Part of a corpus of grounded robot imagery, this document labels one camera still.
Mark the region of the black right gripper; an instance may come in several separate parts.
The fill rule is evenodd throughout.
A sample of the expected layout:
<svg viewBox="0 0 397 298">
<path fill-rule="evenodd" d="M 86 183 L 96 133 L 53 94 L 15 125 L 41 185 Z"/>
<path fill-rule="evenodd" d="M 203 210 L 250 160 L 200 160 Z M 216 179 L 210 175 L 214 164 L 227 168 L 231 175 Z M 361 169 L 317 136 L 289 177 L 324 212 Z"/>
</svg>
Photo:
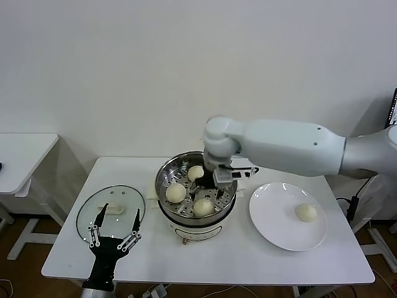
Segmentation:
<svg viewBox="0 0 397 298">
<path fill-rule="evenodd" d="M 201 178 L 198 178 L 198 184 L 194 181 L 189 189 L 189 199 L 191 201 L 195 200 L 196 194 L 204 189 L 216 189 L 217 185 L 215 184 L 213 173 L 204 173 Z M 225 192 L 227 191 L 227 187 L 221 186 L 217 190 L 216 199 L 222 199 L 225 197 Z"/>
</svg>

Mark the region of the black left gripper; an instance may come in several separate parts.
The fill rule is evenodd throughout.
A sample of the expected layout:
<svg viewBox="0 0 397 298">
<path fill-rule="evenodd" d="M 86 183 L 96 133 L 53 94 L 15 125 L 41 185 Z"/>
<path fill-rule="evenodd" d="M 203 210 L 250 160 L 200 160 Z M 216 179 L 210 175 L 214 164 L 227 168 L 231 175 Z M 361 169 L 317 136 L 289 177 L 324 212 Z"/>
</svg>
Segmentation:
<svg viewBox="0 0 397 298">
<path fill-rule="evenodd" d="M 100 228 L 103 224 L 108 203 L 96 215 L 94 223 L 87 227 L 89 232 L 89 247 L 95 256 L 91 274 L 83 282 L 83 289 L 100 291 L 114 291 L 114 272 L 117 261 L 128 255 L 139 240 L 140 234 L 140 209 L 137 209 L 131 232 L 124 238 L 100 237 Z"/>
</svg>

